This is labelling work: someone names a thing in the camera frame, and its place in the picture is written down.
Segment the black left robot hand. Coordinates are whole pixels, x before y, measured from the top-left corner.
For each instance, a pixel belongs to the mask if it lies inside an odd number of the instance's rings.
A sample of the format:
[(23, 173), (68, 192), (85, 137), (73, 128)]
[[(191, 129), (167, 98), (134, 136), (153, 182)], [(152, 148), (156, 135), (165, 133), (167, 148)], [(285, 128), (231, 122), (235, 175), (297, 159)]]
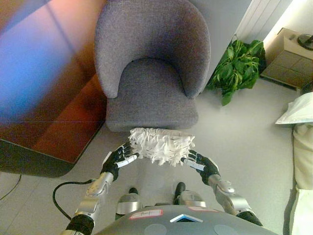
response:
[(113, 175), (113, 181), (118, 178), (119, 169), (132, 163), (139, 158), (139, 153), (134, 153), (130, 142), (119, 146), (115, 151), (109, 153), (107, 160), (103, 163), (101, 173), (109, 172)]

